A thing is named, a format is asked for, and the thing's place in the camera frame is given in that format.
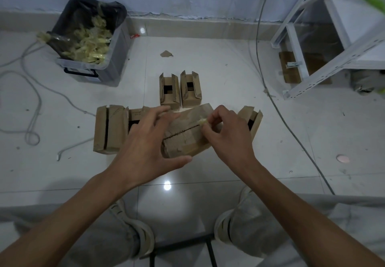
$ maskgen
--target plastic storage bin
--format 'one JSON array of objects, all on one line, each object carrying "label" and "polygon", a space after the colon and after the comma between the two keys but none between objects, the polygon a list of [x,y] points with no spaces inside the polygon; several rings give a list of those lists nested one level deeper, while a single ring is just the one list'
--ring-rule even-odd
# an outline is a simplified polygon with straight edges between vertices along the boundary
[{"label": "plastic storage bin", "polygon": [[96,65],[62,58],[57,58],[55,62],[77,81],[117,87],[131,41],[127,23],[124,21],[115,29],[103,63]]}]

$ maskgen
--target foot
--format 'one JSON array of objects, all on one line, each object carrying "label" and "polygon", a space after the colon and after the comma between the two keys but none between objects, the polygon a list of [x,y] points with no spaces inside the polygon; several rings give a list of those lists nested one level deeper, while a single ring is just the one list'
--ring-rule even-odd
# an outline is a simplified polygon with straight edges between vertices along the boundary
[{"label": "foot", "polygon": [[[239,196],[239,202],[241,202],[252,190],[245,186],[241,194]],[[233,212],[233,209],[225,211],[222,213],[215,221],[214,225],[214,236],[215,239],[219,242],[232,245],[233,243],[231,242],[230,236],[229,236],[229,223],[230,223],[230,218],[231,214]]]},{"label": "foot", "polygon": [[151,228],[142,221],[129,218],[126,214],[124,201],[122,199],[119,199],[116,203],[112,204],[110,206],[110,211],[119,220],[132,226],[136,230],[136,232],[139,234],[141,245],[140,245],[138,254],[132,259],[136,259],[145,255],[148,255],[154,250],[155,237]]}]

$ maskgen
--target baseboard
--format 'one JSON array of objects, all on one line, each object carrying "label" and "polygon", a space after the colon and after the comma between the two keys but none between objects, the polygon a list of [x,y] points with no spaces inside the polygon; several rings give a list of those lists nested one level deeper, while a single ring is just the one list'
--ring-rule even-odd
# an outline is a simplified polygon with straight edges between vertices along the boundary
[{"label": "baseboard", "polygon": [[[50,31],[59,16],[60,12],[0,11],[0,30]],[[257,36],[257,22],[232,19],[181,19],[167,15],[150,15],[127,17],[127,24],[130,34],[141,36],[244,40],[255,40]],[[280,22],[261,22],[259,39],[269,41],[279,26]],[[330,25],[320,27],[317,34],[323,42],[338,40],[334,28],[332,29]]]}]

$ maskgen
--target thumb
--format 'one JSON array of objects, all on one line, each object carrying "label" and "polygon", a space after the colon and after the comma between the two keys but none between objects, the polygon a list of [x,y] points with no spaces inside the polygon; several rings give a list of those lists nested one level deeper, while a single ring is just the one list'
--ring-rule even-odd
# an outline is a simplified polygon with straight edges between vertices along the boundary
[{"label": "thumb", "polygon": [[189,155],[184,155],[176,158],[165,158],[166,168],[169,172],[182,168],[185,164],[191,162],[192,159],[193,158]]},{"label": "thumb", "polygon": [[201,132],[205,138],[209,141],[209,143],[214,144],[217,138],[219,137],[219,133],[214,132],[209,123],[204,123],[201,128]]}]

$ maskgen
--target white cord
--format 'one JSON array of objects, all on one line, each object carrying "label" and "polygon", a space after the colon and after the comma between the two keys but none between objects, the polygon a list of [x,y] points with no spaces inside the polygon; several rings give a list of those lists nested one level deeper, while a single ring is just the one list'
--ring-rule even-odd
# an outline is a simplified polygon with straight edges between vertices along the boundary
[{"label": "white cord", "polygon": [[[55,94],[58,94],[58,95],[61,95],[62,97],[64,97],[68,103],[70,103],[70,105],[72,107],[74,107],[76,110],[79,110],[80,112],[83,112],[84,114],[89,114],[89,115],[92,115],[92,116],[95,116],[95,114],[92,114],[86,110],[83,110],[83,109],[80,109],[79,107],[75,106],[75,104],[72,103],[72,101],[63,93],[61,92],[58,92],[58,91],[55,91],[54,89],[51,89],[43,84],[41,84],[33,75],[31,75],[28,70],[26,69],[26,66],[25,66],[25,61],[24,61],[24,58],[29,55],[29,54],[32,54],[40,49],[42,49],[44,46],[41,46],[41,47],[38,47],[38,48],[35,48],[33,50],[30,51],[30,49],[35,46],[37,44],[37,41],[32,43],[31,45],[29,45],[22,53],[22,55],[16,59],[13,59],[7,63],[4,63],[2,65],[0,65],[0,68],[4,67],[4,66],[7,66],[7,65],[10,65],[18,60],[20,60],[20,64],[21,64],[21,67],[22,67],[22,70],[23,72],[30,78],[32,79],[36,84],[40,85],[41,87],[49,90],[50,92],[53,92]],[[36,87],[33,85],[33,83],[23,74],[17,72],[17,71],[14,71],[14,70],[5,70],[3,71],[2,73],[0,73],[0,79],[2,77],[4,77],[5,75],[8,75],[8,74],[15,74],[15,75],[18,75],[19,77],[23,78],[30,86],[31,88],[33,89],[33,91],[35,92],[35,94],[37,95],[37,99],[38,99],[38,103],[37,103],[37,106],[36,106],[36,109],[34,111],[34,114],[31,118],[31,121],[29,122],[28,124],[28,127],[26,130],[4,130],[4,129],[1,129],[0,128],[0,132],[2,133],[6,133],[6,134],[14,134],[14,133],[25,133],[25,136],[24,136],[24,140],[25,140],[25,143],[28,144],[28,145],[31,145],[31,146],[36,146],[40,143],[40,136],[38,133],[36,133],[34,131],[34,128],[35,128],[35,125],[36,125],[36,121],[37,121],[37,118],[39,117],[39,113],[40,113],[40,109],[42,107],[42,99],[41,99],[41,96],[38,92],[38,90],[36,89]],[[76,143],[74,145],[71,145],[69,147],[66,147],[62,150],[60,150],[58,153],[57,153],[57,158],[56,160],[60,160],[60,157],[62,155],[63,152],[65,152],[66,150],[69,150],[70,148],[74,148],[74,147],[77,147],[78,145],[81,145],[83,143],[86,143],[86,142],[89,142],[91,140],[93,140],[94,138],[89,138],[87,140],[84,140],[82,142],[79,142],[79,143]]]},{"label": "white cord", "polygon": [[295,138],[295,140],[299,143],[299,145],[301,146],[301,148],[303,149],[303,151],[307,154],[307,156],[309,157],[309,159],[311,160],[311,162],[314,164],[315,168],[317,169],[317,171],[320,173],[321,177],[323,178],[323,180],[325,181],[326,185],[328,186],[330,192],[335,195],[333,189],[331,188],[330,184],[328,183],[328,181],[326,180],[325,176],[323,175],[321,169],[318,167],[318,165],[315,163],[315,161],[313,160],[313,158],[311,157],[311,155],[308,153],[308,151],[306,150],[306,148],[303,146],[303,144],[301,143],[301,141],[298,139],[298,137],[294,134],[294,132],[290,129],[289,125],[286,123],[285,119],[283,118],[281,112],[279,111],[277,105],[275,104],[274,100],[272,99],[271,95],[270,95],[270,92],[269,92],[269,89],[267,88],[267,85],[265,83],[265,80],[263,78],[263,74],[262,74],[262,69],[261,69],[261,65],[260,65],[260,61],[259,61],[259,55],[258,55],[258,35],[259,35],[259,24],[261,23],[261,18],[262,18],[262,13],[263,13],[263,9],[264,9],[264,6],[265,6],[265,3],[266,3],[267,0],[264,0],[263,1],[263,4],[262,4],[262,9],[261,9],[261,13],[259,14],[259,19],[258,19],[258,25],[257,25],[257,37],[255,39],[255,50],[256,50],[256,54],[257,54],[257,61],[258,61],[258,67],[255,66],[255,68],[259,71],[260,75],[261,75],[261,78],[262,78],[262,83],[263,83],[263,86],[267,92],[267,95],[269,96],[274,108],[276,109],[278,115],[280,116],[283,124],[285,124],[286,128],[290,131],[291,135],[293,135],[293,137]]}]

